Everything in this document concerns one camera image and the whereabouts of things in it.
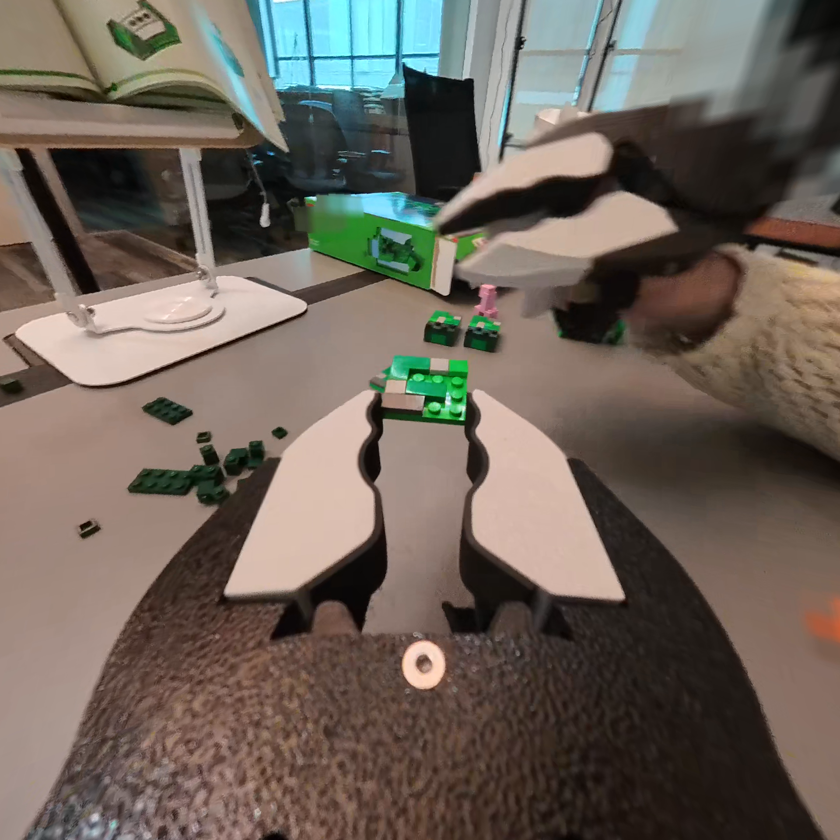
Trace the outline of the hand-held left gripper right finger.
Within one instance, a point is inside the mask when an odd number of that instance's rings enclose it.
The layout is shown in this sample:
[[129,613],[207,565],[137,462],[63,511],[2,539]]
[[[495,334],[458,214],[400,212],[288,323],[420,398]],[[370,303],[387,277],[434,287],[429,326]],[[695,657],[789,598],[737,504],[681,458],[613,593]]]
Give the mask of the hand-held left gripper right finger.
[[485,391],[468,394],[458,573],[473,605],[443,602],[454,634],[572,637],[563,606],[626,595],[563,450]]

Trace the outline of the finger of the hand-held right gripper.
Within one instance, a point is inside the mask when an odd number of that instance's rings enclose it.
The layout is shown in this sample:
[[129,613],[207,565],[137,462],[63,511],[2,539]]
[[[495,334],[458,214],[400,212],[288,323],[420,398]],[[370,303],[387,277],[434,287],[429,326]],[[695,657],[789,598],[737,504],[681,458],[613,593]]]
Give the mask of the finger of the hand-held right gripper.
[[472,287],[521,290],[523,315],[536,318],[567,303],[570,289],[582,283],[599,258],[677,232],[664,208],[628,192],[613,192],[572,217],[493,230],[458,264],[456,276]]
[[584,133],[526,150],[479,176],[436,215],[453,235],[531,217],[570,217],[594,200],[606,182],[613,143]]

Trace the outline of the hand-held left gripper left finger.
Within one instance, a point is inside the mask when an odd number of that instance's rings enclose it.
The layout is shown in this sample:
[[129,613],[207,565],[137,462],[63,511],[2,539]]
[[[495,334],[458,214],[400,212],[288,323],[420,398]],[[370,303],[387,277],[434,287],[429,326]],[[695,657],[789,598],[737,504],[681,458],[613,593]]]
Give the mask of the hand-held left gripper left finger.
[[382,395],[363,391],[289,444],[234,568],[224,599],[277,602],[286,632],[312,630],[326,604],[359,633],[387,569],[380,474]]

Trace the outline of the dark grey lego tile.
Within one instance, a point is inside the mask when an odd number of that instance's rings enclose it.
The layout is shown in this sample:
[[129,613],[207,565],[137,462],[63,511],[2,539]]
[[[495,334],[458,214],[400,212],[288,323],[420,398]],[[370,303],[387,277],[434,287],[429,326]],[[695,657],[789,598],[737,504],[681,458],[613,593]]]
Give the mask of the dark grey lego tile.
[[407,390],[410,382],[405,380],[388,379],[381,396],[382,409],[385,412],[410,415],[422,415],[425,406],[425,396]]

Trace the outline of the bright green lego base plate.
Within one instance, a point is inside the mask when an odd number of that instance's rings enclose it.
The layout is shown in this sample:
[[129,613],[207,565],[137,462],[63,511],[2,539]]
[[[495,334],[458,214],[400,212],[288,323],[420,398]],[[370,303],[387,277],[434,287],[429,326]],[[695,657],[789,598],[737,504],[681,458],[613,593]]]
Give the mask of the bright green lego base plate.
[[369,387],[381,394],[388,379],[410,382],[407,390],[425,396],[422,415],[390,413],[384,418],[399,421],[463,425],[466,420],[469,363],[466,360],[395,355],[391,364],[369,380]]

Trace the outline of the pile of dark green lego pieces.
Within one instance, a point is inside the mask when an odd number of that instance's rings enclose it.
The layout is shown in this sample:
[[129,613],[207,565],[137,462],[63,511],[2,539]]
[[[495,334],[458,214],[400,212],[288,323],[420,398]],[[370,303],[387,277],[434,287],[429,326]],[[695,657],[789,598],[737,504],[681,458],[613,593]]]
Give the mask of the pile of dark green lego pieces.
[[224,458],[216,451],[210,430],[199,432],[196,444],[201,459],[198,464],[189,469],[142,468],[128,484],[128,492],[156,497],[185,497],[195,492],[202,505],[212,507],[231,496],[229,479],[257,469],[266,460],[266,446],[261,439],[230,449]]

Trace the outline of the dark green lego cube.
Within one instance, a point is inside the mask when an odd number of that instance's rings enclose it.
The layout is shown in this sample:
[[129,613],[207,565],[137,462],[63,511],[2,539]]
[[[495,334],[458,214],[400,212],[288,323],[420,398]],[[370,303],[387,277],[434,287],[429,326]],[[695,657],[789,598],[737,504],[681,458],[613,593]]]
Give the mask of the dark green lego cube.
[[450,311],[435,310],[424,326],[423,341],[453,347],[458,340],[461,321],[461,316]]
[[464,336],[464,347],[494,353],[501,337],[501,322],[476,314],[469,321]]

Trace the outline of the dark green lego plate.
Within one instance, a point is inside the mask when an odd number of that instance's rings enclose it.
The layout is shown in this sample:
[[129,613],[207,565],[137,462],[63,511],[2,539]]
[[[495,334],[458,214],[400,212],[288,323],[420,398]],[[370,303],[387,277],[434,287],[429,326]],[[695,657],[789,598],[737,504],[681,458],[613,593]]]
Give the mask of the dark green lego plate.
[[156,397],[142,405],[142,410],[149,416],[174,426],[193,415],[193,410],[167,397]]

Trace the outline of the green lego box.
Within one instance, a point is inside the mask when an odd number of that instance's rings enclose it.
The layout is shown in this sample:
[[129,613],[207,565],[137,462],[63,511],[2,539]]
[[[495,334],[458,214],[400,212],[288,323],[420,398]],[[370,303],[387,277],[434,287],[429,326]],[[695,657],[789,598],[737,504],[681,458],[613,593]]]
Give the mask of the green lego box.
[[306,197],[299,219],[311,251],[446,297],[457,264],[486,237],[438,235],[442,206],[401,192],[331,193]]

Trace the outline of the lego instruction booklet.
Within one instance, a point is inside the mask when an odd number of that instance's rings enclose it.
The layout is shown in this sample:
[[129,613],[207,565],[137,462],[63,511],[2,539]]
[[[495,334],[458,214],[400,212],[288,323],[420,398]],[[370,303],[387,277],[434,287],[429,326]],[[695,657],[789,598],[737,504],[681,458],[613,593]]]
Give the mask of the lego instruction booklet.
[[288,152],[248,2],[2,1],[2,94],[221,112]]

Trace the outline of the person's right hand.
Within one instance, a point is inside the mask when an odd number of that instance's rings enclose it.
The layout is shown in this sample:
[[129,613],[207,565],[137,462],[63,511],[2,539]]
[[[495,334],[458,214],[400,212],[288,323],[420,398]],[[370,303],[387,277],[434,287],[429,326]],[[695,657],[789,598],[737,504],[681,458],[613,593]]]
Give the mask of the person's right hand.
[[656,353],[694,349],[729,320],[741,281],[740,264],[717,251],[678,274],[642,278],[623,312],[630,340]]

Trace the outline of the black office chair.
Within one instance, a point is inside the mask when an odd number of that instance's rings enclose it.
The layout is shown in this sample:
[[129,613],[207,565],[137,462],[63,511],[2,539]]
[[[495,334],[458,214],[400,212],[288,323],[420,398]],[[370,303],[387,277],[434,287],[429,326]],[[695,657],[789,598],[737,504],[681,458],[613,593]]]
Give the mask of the black office chair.
[[481,172],[475,83],[402,71],[416,194],[446,202]]

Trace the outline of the grey mesh office chair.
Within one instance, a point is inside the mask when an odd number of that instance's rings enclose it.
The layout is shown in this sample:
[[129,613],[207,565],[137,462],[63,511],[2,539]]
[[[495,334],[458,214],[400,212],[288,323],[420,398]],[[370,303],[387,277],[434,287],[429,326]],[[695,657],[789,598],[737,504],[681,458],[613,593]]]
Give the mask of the grey mesh office chair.
[[291,101],[283,113],[291,186],[302,196],[348,193],[344,136],[333,112],[317,101]]

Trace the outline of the white stand base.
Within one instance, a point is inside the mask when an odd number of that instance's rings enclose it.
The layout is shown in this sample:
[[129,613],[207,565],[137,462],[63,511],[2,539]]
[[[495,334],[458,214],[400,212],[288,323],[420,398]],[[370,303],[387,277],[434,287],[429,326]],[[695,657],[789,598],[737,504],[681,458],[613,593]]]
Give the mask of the white stand base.
[[[256,110],[248,98],[227,96],[230,117],[2,93],[2,179],[62,310],[25,323],[15,337],[72,382],[89,387],[132,382],[297,319],[308,309],[289,293],[217,272],[201,150],[247,149],[261,140],[283,144],[275,137],[278,126],[270,109]],[[70,278],[25,182],[17,149],[36,145],[177,149],[196,245],[196,279],[90,305]]]

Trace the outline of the orange brick separator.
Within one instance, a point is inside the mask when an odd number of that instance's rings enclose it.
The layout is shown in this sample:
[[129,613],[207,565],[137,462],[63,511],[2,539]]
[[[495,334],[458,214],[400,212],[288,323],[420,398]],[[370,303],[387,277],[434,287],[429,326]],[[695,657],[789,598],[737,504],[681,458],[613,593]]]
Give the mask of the orange brick separator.
[[809,595],[803,610],[805,629],[821,643],[839,645],[839,595]]

